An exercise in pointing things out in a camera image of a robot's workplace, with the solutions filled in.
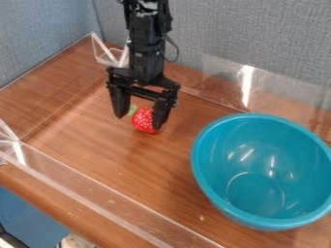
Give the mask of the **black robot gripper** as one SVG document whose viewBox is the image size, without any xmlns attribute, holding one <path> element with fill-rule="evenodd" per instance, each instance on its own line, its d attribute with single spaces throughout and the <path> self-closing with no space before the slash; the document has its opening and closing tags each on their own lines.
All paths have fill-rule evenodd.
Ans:
<svg viewBox="0 0 331 248">
<path fill-rule="evenodd" d="M 108 67 L 110 98 L 114 114 L 122 118 L 130 111 L 131 97 L 154 101 L 152 128 L 159 130 L 178 103 L 180 85 L 164 76 L 164 48 L 130 53 L 127 68 Z"/>
</svg>

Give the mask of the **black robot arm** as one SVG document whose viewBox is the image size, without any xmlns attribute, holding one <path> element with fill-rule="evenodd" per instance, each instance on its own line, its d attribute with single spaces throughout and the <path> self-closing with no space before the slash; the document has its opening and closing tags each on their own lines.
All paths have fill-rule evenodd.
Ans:
<svg viewBox="0 0 331 248">
<path fill-rule="evenodd" d="M 152 128 L 159 130 L 168 120 L 178 103 L 182 86 L 166 78 L 166 42 L 178 45 L 168 36 L 172 16 L 168 0 L 120 0 L 128 29 L 127 46 L 130 64 L 127 68 L 107 68 L 107 88 L 114 114 L 122 118 L 130 111 L 131 97 L 155 102 Z"/>
</svg>

